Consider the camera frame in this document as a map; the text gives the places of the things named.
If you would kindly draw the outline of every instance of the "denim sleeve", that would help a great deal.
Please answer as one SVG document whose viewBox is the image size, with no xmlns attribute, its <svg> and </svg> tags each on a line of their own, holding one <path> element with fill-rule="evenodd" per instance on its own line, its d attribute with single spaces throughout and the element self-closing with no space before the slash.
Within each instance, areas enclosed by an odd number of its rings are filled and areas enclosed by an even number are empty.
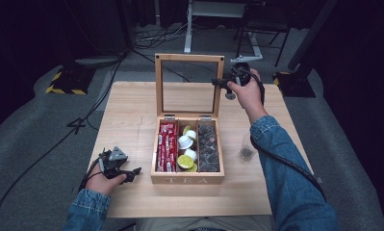
<svg viewBox="0 0 384 231">
<path fill-rule="evenodd" d="M 255 121 L 250 133 L 265 150 L 310 172 L 286 130 L 272 116 Z M 260 161 L 277 230 L 339 230 L 334 209 L 304 176 L 264 153 Z"/>
<path fill-rule="evenodd" d="M 63 230 L 102 230 L 111 198 L 105 194 L 80 190 L 68 209 Z"/>
</svg>

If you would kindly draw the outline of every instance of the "wooden box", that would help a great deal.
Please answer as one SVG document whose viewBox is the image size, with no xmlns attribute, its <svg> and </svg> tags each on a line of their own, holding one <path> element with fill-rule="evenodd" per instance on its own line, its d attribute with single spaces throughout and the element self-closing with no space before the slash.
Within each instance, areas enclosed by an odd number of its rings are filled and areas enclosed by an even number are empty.
<svg viewBox="0 0 384 231">
<path fill-rule="evenodd" d="M 191 184 L 219 185 L 224 178 L 224 164 L 218 125 L 218 107 L 220 88 L 208 83 L 170 83 L 164 81 L 164 63 L 198 63 L 213 64 L 214 78 L 221 79 L 224 67 L 223 56 L 156 54 L 156 96 L 157 96 L 157 127 L 152 157 L 151 178 L 153 184 Z M 199 89 L 199 94 L 188 90 Z M 177 126 L 174 138 L 164 135 L 162 126 Z M 186 126 L 197 135 L 191 149 L 196 153 L 195 168 L 179 167 L 177 160 L 185 155 L 180 149 L 178 139 L 183 136 Z M 175 150 L 169 150 L 166 141 L 176 140 Z"/>
</svg>

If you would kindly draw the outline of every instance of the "open lid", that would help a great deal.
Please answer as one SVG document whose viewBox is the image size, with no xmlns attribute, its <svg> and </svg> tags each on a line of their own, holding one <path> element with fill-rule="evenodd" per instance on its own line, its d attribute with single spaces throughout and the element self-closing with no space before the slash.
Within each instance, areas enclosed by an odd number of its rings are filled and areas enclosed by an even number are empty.
<svg viewBox="0 0 384 231">
<path fill-rule="evenodd" d="M 218 117 L 220 87 L 211 84 L 213 78 L 222 79 L 224 56 L 156 54 L 156 101 L 158 116 L 174 115 Z M 183 79 L 174 80 L 173 73 Z M 190 78 L 204 76 L 204 83 L 190 83 Z"/>
</svg>

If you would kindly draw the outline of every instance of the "hand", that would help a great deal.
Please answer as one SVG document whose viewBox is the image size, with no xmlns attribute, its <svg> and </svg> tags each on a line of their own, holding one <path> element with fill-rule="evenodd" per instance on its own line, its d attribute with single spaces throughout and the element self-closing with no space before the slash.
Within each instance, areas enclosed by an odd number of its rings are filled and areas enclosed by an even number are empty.
<svg viewBox="0 0 384 231">
<path fill-rule="evenodd" d="M 110 195 L 113 192 L 114 187 L 126 179 L 125 174 L 118 175 L 113 179 L 108 179 L 102 173 L 97 174 L 100 171 L 101 169 L 97 163 L 90 174 L 90 180 L 86 184 L 86 189 L 105 195 Z"/>
<path fill-rule="evenodd" d="M 251 73 L 258 76 L 261 80 L 260 74 L 256 69 L 250 69 Z M 248 84 L 241 87 L 233 82 L 228 82 L 227 86 L 230 90 L 237 94 L 240 105 L 245 109 L 251 124 L 259 117 L 266 116 L 267 112 L 261 103 L 261 91 L 257 82 L 251 77 Z"/>
</svg>

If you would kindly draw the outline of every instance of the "wooden table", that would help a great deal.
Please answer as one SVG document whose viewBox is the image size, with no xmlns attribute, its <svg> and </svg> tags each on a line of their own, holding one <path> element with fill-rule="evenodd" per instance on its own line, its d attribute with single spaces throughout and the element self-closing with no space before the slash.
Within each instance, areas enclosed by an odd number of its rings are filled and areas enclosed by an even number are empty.
<svg viewBox="0 0 384 231">
<path fill-rule="evenodd" d="M 270 215 L 258 155 L 246 162 L 238 154 L 243 135 L 249 131 L 249 122 L 237 99 L 228 100 L 224 96 L 220 99 L 218 119 L 225 169 L 222 184 L 152 184 L 150 170 L 157 122 L 155 88 L 154 82 L 115 82 L 111 89 L 90 162 L 104 147 L 118 146 L 129 156 L 121 169 L 142 167 L 142 170 L 133 183 L 116 187 L 108 217 Z M 278 87 L 265 85 L 265 88 L 266 110 L 288 131 L 308 163 Z M 191 90 L 198 92 L 198 88 L 191 87 Z"/>
</svg>

